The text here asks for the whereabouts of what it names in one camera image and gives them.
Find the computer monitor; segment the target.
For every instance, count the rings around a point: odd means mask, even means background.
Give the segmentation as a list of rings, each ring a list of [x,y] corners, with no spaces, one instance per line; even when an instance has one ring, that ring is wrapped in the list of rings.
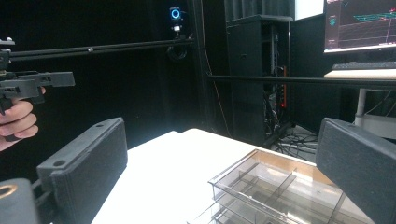
[[[325,54],[396,50],[396,0],[324,0]]]

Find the long black metal crossbar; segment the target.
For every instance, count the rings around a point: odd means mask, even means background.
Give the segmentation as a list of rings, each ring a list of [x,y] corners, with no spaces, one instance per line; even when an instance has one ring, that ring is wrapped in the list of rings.
[[[10,52],[12,62],[43,60],[52,58],[72,57],[80,55],[100,54],[118,51],[139,50],[139,49],[156,49],[174,46],[189,46],[194,44],[193,38],[172,39],[138,43],[125,43],[115,45],[88,46],[66,49],[42,49],[29,51]]]

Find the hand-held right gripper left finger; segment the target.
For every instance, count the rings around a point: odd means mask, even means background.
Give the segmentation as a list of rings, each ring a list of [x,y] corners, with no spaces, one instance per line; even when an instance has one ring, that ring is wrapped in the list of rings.
[[[121,118],[99,122],[36,167],[63,224],[91,224],[127,166]]]

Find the white desk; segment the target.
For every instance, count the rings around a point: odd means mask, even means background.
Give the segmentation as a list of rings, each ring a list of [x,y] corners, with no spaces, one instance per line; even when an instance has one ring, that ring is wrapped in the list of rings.
[[[396,81],[396,69],[332,70],[324,77],[332,79],[362,79],[363,81],[372,82],[381,80]],[[396,140],[396,118],[369,115],[364,111],[367,92],[373,89],[382,91],[384,87],[360,88],[354,124],[380,137]]]

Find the black equipment cabinet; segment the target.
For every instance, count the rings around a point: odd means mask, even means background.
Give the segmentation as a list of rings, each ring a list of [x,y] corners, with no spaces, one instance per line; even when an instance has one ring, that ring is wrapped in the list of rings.
[[[288,127],[287,86],[290,26],[288,16],[254,15],[229,21],[229,65],[233,134],[268,147]]]

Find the clear plastic compartment organizer box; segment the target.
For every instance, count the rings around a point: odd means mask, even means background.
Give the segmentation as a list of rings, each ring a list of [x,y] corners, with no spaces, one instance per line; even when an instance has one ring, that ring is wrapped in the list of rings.
[[[375,224],[314,164],[255,149],[209,180],[188,224]]]

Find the black vertical stand pole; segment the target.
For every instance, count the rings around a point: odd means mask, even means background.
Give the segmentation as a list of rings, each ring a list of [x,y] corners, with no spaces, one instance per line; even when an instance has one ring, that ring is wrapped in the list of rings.
[[[206,93],[206,73],[205,73],[205,54],[202,31],[202,4],[200,0],[189,0],[189,10],[191,13],[191,30],[194,39],[194,62],[196,72],[196,83],[200,105],[201,126],[208,130],[208,101]]]

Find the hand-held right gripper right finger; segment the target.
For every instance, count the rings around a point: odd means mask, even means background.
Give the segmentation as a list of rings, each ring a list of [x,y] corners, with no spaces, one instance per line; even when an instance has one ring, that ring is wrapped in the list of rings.
[[[375,224],[396,224],[396,145],[361,127],[325,118],[316,165]]]

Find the orange power strip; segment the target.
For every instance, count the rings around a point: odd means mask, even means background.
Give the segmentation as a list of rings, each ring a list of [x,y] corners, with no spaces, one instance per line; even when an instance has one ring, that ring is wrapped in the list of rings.
[[[284,65],[283,66],[283,77],[287,77],[288,76],[288,71],[287,71],[287,66]],[[286,84],[282,84],[282,90],[281,90],[281,95],[280,95],[280,101],[281,101],[281,107],[283,109],[285,109],[287,107],[287,85]]]

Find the white wall panel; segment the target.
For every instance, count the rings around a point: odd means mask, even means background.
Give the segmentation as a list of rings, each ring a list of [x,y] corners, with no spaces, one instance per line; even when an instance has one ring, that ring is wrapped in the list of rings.
[[[295,20],[302,20],[323,13],[324,0],[295,0]]]

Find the black keyboard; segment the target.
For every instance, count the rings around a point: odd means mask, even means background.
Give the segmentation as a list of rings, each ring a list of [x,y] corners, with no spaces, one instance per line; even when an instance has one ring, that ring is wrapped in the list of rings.
[[[337,63],[332,70],[374,70],[374,69],[396,69],[396,62],[368,62],[368,63]]]

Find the black metal rail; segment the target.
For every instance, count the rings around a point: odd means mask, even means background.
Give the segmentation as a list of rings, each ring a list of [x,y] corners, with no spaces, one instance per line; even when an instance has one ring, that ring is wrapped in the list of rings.
[[[223,82],[260,82],[286,85],[326,85],[378,91],[396,91],[395,79],[324,78],[324,77],[235,77],[213,76],[208,79]]]

